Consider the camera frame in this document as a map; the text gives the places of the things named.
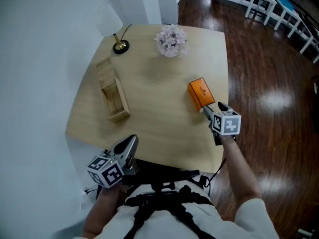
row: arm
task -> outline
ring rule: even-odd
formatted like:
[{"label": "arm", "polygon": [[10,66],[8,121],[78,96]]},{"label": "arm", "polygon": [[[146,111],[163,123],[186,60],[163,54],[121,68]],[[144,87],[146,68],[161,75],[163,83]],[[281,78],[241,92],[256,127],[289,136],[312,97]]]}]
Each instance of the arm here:
[{"label": "arm", "polygon": [[237,143],[229,135],[221,135],[220,138],[227,158],[230,186],[234,192],[237,207],[250,199],[261,198],[258,181]]},{"label": "arm", "polygon": [[82,237],[92,239],[98,236],[104,226],[116,213],[116,204],[120,194],[120,185],[110,189],[103,188],[84,222]]}]

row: brass lamp base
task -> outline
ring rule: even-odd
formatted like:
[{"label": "brass lamp base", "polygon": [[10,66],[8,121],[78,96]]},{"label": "brass lamp base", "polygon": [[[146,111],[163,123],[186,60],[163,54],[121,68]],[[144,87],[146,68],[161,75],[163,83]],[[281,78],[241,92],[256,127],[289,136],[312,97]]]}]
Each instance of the brass lamp base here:
[{"label": "brass lamp base", "polygon": [[129,47],[130,44],[127,40],[119,40],[116,34],[113,34],[114,38],[116,40],[116,43],[113,45],[113,51],[115,54],[123,54],[124,52],[126,52]]}]

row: wooden box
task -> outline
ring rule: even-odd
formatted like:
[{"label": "wooden box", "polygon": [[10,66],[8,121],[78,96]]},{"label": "wooden box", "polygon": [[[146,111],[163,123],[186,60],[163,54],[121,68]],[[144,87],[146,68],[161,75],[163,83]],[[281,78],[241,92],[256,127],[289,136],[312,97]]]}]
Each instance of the wooden box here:
[{"label": "wooden box", "polygon": [[121,82],[115,77],[111,59],[106,59],[96,66],[107,119],[116,122],[130,116]]},{"label": "wooden box", "polygon": [[204,106],[214,107],[215,99],[203,77],[188,83],[187,89],[200,113]]}]

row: white cube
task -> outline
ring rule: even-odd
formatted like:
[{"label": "white cube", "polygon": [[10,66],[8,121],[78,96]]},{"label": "white cube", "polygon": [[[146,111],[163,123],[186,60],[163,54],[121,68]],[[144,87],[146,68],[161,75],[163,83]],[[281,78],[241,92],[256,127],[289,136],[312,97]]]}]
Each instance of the white cube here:
[{"label": "white cube", "polygon": [[214,113],[213,129],[221,135],[240,133],[241,115],[234,111]]},{"label": "white cube", "polygon": [[87,171],[95,183],[105,188],[111,188],[121,181],[124,175],[117,160],[99,156],[91,160]]}]

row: black strap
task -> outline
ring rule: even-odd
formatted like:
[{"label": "black strap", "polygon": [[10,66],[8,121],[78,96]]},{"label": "black strap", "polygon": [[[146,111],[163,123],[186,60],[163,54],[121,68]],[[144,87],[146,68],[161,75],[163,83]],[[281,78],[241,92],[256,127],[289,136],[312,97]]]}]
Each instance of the black strap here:
[{"label": "black strap", "polygon": [[212,203],[198,193],[191,192],[188,186],[184,186],[179,192],[163,192],[160,195],[145,194],[129,198],[124,205],[139,206],[135,213],[134,225],[124,239],[133,239],[136,232],[150,218],[154,211],[168,210],[180,222],[188,226],[199,239],[215,239],[215,237],[199,229],[193,220],[192,214],[186,211],[182,203],[210,204]]},{"label": "black strap", "polygon": [[157,201],[160,202],[171,202],[171,201],[178,201],[179,203],[197,203],[213,205],[211,201],[201,196],[198,193],[192,192],[190,187],[185,185],[179,192],[176,191],[169,191],[169,192],[162,192],[160,196],[154,194],[143,194],[137,195],[136,197],[132,197],[126,200],[124,205],[126,206],[142,206],[145,202]]},{"label": "black strap", "polygon": [[188,213],[182,204],[176,204],[173,209],[169,209],[168,211],[180,222],[188,226],[198,236],[199,239],[215,239],[215,237],[200,230],[193,220],[193,215]]}]

